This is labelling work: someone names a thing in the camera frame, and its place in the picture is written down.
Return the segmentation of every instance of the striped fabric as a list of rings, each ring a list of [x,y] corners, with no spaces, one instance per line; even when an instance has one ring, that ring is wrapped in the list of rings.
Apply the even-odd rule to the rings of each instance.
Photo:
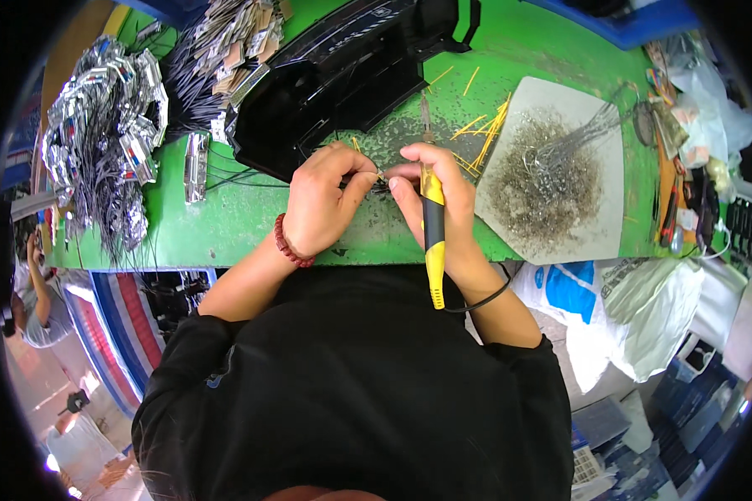
[[[64,301],[73,317],[86,355],[98,373],[101,383],[120,407],[122,413],[133,418],[140,406],[141,396],[130,385],[128,368],[111,347],[110,337],[100,320],[99,313],[89,301],[64,291]]]
[[[164,349],[159,327],[140,290],[141,280],[133,273],[92,272],[91,276],[112,349],[127,367],[128,381],[141,398]]]

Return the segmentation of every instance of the black shirt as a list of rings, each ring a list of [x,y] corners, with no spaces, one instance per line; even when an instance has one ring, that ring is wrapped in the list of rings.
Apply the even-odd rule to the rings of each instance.
[[[310,297],[179,326],[132,427],[154,498],[299,485],[390,501],[570,498],[569,400],[548,339],[480,346],[412,301]]]

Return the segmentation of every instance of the yellow and black handle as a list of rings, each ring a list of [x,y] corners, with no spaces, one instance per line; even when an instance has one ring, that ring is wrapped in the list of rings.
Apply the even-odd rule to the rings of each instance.
[[[431,165],[421,166],[423,243],[426,249],[429,291],[434,309],[446,307],[442,298],[442,274],[446,266],[445,201],[442,184]]]

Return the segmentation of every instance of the gray t-shirt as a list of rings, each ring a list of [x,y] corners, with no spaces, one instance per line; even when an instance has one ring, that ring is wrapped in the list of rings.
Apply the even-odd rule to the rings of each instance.
[[[58,277],[54,276],[45,284],[45,287],[47,287],[47,295],[50,297],[50,314],[47,316],[47,326],[42,326],[39,317],[36,316],[36,290],[31,288],[22,297],[22,302],[25,304],[25,313],[28,315],[28,324],[22,333],[22,339],[34,348],[52,346],[74,330],[70,311],[62,299]]]

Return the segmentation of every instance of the bundle of wires with cardboard tags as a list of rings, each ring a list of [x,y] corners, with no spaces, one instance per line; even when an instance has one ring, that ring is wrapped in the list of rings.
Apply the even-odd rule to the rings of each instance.
[[[291,15],[288,2],[210,0],[203,16],[181,32],[162,59],[172,103],[168,143],[201,131],[226,142],[225,110],[239,106],[246,80],[278,50],[281,26]]]
[[[47,116],[41,156],[59,206],[72,202],[66,238],[96,225],[116,265],[147,235],[141,185],[156,181],[151,152],[168,125],[159,64],[147,49],[129,55],[114,37],[101,36],[81,55]]]

